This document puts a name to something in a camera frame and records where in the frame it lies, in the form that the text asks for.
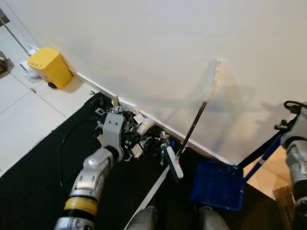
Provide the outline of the grey robot leg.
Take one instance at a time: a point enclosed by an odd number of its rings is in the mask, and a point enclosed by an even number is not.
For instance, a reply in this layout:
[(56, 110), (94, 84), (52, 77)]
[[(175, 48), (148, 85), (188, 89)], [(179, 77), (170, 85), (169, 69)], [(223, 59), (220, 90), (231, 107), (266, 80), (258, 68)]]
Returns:
[(153, 206), (139, 210), (127, 224), (125, 230), (156, 230), (157, 210)]
[(230, 230), (223, 217), (211, 207), (199, 208), (198, 215), (198, 230)]

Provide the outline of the grey left robot leg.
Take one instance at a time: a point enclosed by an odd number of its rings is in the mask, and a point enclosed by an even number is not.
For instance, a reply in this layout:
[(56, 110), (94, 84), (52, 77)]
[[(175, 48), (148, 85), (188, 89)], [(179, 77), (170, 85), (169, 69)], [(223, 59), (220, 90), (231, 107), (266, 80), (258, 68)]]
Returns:
[(127, 224), (125, 230), (156, 230), (157, 210), (153, 206), (139, 210)]

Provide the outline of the white plastic tube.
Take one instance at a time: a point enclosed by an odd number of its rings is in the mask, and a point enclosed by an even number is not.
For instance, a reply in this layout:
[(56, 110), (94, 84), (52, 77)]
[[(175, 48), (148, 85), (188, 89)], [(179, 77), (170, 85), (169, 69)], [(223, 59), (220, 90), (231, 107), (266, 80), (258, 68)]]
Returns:
[(137, 133), (140, 135), (140, 136), (144, 136), (145, 133), (148, 131), (148, 129), (150, 127), (152, 127), (153, 125), (155, 125), (155, 121), (152, 120), (151, 118), (147, 117), (145, 118), (142, 123), (138, 126), (138, 129), (137, 129)]

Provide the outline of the yellow wheeled box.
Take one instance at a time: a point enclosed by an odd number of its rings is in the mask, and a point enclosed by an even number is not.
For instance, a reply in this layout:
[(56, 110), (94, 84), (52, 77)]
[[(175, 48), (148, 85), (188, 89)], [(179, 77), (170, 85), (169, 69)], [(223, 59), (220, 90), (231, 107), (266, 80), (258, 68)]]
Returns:
[(52, 48), (40, 48), (29, 57), (27, 64), (53, 89), (63, 89), (73, 79), (63, 55)]

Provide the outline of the black floor mat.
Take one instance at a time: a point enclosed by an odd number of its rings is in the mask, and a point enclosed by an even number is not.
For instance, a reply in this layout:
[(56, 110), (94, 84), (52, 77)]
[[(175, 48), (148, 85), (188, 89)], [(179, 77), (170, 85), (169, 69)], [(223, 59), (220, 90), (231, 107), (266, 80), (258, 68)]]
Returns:
[[(110, 98), (97, 93), (0, 176), (0, 230), (53, 230), (86, 156), (99, 147), (94, 119), (98, 105)], [(176, 183), (167, 175), (149, 205), (158, 211), (158, 230), (197, 230), (198, 205), (189, 201), (190, 186), (202, 156), (187, 149), (181, 156), (186, 177)], [(132, 215), (164, 171), (158, 161), (117, 164), (103, 187), (94, 230), (124, 230)], [(230, 230), (284, 230), (276, 202), (244, 187), (239, 212), (218, 209)]]

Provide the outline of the brown cardboard box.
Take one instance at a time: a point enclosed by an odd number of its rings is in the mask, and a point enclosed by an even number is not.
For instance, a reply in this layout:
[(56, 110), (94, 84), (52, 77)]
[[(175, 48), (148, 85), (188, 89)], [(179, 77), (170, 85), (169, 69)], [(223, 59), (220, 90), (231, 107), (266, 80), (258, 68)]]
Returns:
[(284, 230), (293, 230), (293, 219), (295, 212), (295, 200), (292, 187), (281, 186), (273, 191), (279, 213), (282, 217)]

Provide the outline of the black wall edge trim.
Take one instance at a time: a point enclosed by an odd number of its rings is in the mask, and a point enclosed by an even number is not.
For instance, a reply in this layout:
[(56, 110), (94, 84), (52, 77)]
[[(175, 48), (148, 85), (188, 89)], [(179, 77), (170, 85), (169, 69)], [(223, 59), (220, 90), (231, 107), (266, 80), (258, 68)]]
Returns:
[(264, 142), (260, 147), (258, 147), (255, 151), (253, 151), (250, 155), (245, 157), (237, 167), (245, 168), (250, 165), (254, 161), (258, 161), (261, 157), (267, 155), (271, 156), (279, 147), (279, 137), (281, 133), (278, 132), (274, 134), (269, 140)]

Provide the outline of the white broom with black rod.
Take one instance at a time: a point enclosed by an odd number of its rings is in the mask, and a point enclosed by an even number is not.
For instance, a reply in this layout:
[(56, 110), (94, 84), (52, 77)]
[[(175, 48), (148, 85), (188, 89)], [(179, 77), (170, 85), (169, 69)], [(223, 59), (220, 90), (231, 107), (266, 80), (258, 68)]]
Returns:
[(191, 123), (191, 127), (189, 131), (187, 132), (186, 137), (184, 138), (182, 144), (180, 145), (180, 148), (178, 149), (178, 152), (175, 153), (171, 147), (167, 147), (167, 155), (168, 155), (168, 165), (170, 166), (170, 169), (172, 169), (173, 173), (175, 173), (175, 176), (178, 180), (182, 179), (184, 177), (184, 172), (181, 169), (179, 158), (186, 149), (187, 144), (189, 143), (189, 140), (194, 132), (195, 127), (198, 124), (198, 121), (200, 120), (204, 110), (206, 109), (206, 105), (210, 103), (210, 101), (213, 100), (213, 97), (215, 95), (215, 91), (217, 88), (217, 84), (219, 81), (219, 75), (221, 74), (221, 68), (223, 59), (217, 58), (215, 60), (215, 66), (213, 68), (213, 78), (212, 82), (208, 88), (208, 94), (207, 97), (202, 101), (202, 104), (198, 110), (197, 115), (195, 116), (193, 122)]

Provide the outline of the blue long-handled dustpan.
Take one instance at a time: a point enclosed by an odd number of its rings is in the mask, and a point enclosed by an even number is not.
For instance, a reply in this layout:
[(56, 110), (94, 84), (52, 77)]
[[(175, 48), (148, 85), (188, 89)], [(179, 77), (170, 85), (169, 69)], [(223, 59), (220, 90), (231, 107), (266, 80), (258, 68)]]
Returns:
[(244, 173), (244, 168), (235, 165), (201, 160), (191, 187), (190, 200), (206, 206), (238, 212), (243, 207), (244, 186), (270, 156), (263, 156)]

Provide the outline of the grey right robot leg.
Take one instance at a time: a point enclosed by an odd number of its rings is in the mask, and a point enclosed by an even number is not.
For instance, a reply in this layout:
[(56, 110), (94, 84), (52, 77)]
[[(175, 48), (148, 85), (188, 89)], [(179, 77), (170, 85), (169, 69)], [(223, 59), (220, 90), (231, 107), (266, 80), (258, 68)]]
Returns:
[(198, 215), (198, 230), (230, 230), (223, 217), (211, 207), (199, 208)]

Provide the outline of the white tape strip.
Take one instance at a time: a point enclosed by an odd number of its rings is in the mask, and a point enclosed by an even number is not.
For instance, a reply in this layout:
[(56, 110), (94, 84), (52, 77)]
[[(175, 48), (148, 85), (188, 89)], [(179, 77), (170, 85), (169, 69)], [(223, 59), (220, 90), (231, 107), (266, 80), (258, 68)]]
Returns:
[(162, 182), (165, 180), (167, 172), (169, 171), (169, 169), (170, 169), (170, 167), (167, 166), (166, 169), (161, 173), (160, 177), (156, 180), (156, 182), (154, 183), (154, 185), (152, 186), (150, 191), (145, 196), (144, 200), (141, 202), (141, 205), (138, 206), (136, 212), (134, 213), (134, 215), (132, 215), (131, 219), (129, 220), (129, 223), (124, 228), (124, 230), (129, 230), (130, 224), (132, 224), (134, 222), (134, 219), (136, 219), (136, 216), (138, 215), (138, 213), (140, 213), (140, 211), (142, 209), (147, 208), (149, 202), (151, 202), (151, 199), (154, 197), (156, 191), (158, 190), (158, 188), (160, 188)]

